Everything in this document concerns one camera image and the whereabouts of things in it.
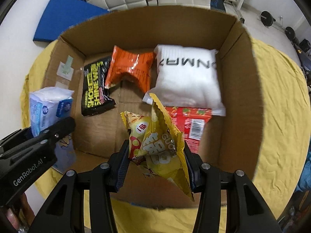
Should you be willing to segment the light blue tissue pack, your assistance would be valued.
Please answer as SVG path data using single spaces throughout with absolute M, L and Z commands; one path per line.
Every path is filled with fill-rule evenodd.
M 30 93 L 30 124 L 33 136 L 70 117 L 74 91 L 59 87 L 45 87 Z M 76 160 L 71 134 L 56 143 L 57 161 L 53 168 L 60 173 L 68 170 Z

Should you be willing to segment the black shoe wipes pack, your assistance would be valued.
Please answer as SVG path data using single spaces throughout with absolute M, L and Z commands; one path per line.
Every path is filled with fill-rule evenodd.
M 115 100 L 104 87 L 110 68 L 111 57 L 104 57 L 83 68 L 83 91 L 81 113 L 83 116 L 93 116 L 111 110 Z

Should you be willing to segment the red noodle packet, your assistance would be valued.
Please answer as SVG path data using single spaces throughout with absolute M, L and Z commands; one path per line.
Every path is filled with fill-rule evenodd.
M 192 153 L 198 153 L 199 144 L 204 132 L 205 124 L 212 117 L 212 110 L 208 108 L 166 107 L 173 123 L 183 132 Z

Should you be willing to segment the yellow snack bag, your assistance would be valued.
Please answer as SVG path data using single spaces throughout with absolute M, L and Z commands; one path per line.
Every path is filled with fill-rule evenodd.
M 178 186 L 193 201 L 183 132 L 173 123 L 157 95 L 151 93 L 150 97 L 153 100 L 150 116 L 120 113 L 130 131 L 129 158 L 147 174 L 163 177 Z

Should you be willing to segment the orange snack bag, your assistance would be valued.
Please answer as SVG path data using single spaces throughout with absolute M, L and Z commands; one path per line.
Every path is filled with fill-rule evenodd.
M 104 87 L 110 89 L 120 81 L 126 80 L 135 83 L 146 93 L 150 90 L 151 66 L 154 60 L 154 52 L 134 54 L 115 45 Z

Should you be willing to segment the white pillow pack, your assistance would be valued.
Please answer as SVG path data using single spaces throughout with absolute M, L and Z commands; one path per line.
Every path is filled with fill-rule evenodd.
M 177 45 L 157 45 L 155 87 L 142 101 L 151 105 L 154 93 L 167 107 L 208 108 L 225 116 L 217 75 L 217 50 Z

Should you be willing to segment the blue blanket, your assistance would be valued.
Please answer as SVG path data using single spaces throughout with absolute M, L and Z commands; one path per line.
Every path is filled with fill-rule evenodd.
M 295 192 L 305 192 L 310 190 L 311 188 L 311 152 L 310 146 L 308 148 L 308 153 L 306 157 L 306 161 L 303 167 L 303 171 L 301 172 L 301 176 L 295 188 Z

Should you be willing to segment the yellow tablecloth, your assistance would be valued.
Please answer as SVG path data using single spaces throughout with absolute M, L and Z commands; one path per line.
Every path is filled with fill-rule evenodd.
M 303 73 L 285 53 L 252 39 L 264 97 L 264 132 L 254 184 L 275 217 L 292 196 L 310 139 L 310 100 Z M 156 211 L 112 200 L 119 232 L 192 232 L 197 209 Z

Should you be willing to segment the blue foam mat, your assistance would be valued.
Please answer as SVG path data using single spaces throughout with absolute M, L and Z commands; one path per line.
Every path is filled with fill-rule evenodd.
M 108 12 L 81 0 L 50 0 L 39 20 L 33 40 L 50 43 L 68 28 Z

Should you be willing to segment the black weight plate on floor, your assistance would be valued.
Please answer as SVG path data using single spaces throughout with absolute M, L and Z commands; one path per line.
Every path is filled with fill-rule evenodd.
M 260 20 L 266 27 L 271 27 L 273 23 L 275 23 L 275 19 L 273 18 L 272 14 L 268 11 L 262 11 L 260 14 Z

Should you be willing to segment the black blue weight bench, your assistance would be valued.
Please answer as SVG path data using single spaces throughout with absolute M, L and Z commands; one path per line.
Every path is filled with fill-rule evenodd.
M 210 0 L 210 8 L 226 13 L 223 0 Z

